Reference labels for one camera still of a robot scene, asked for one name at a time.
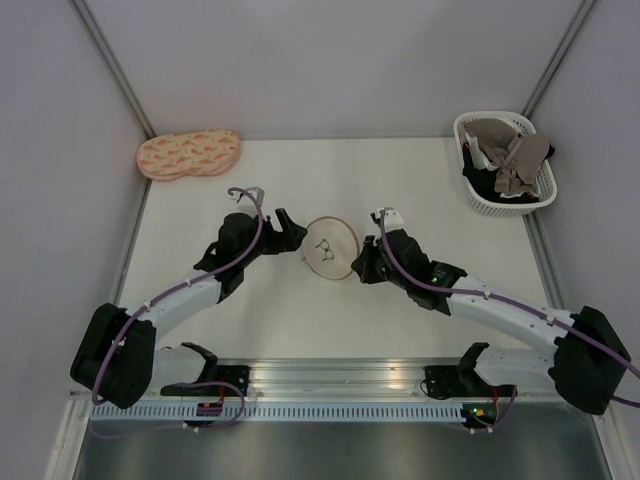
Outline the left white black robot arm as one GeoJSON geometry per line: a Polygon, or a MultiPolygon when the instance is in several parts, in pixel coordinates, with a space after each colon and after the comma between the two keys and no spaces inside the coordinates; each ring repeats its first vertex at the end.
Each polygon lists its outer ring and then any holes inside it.
{"type": "Polygon", "coordinates": [[[307,235],[283,209],[269,218],[235,212],[224,218],[218,238],[178,285],[135,308],[105,303],[94,312],[70,369],[95,404],[126,409],[148,390],[163,396],[209,396],[221,377],[217,356],[194,343],[160,349],[158,340],[241,285],[257,258],[297,251],[307,235]]]}

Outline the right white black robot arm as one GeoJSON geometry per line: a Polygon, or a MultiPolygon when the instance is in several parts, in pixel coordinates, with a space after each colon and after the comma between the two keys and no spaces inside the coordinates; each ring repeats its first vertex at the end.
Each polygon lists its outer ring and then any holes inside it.
{"type": "Polygon", "coordinates": [[[543,307],[496,290],[430,259],[396,211],[380,209],[371,217],[379,232],[366,236],[351,264],[361,283],[393,284],[423,309],[478,322],[524,344],[512,350],[474,343],[454,367],[463,392],[507,386],[554,392],[591,415],[622,400],[616,391],[623,377],[639,370],[601,311],[543,307]]]}

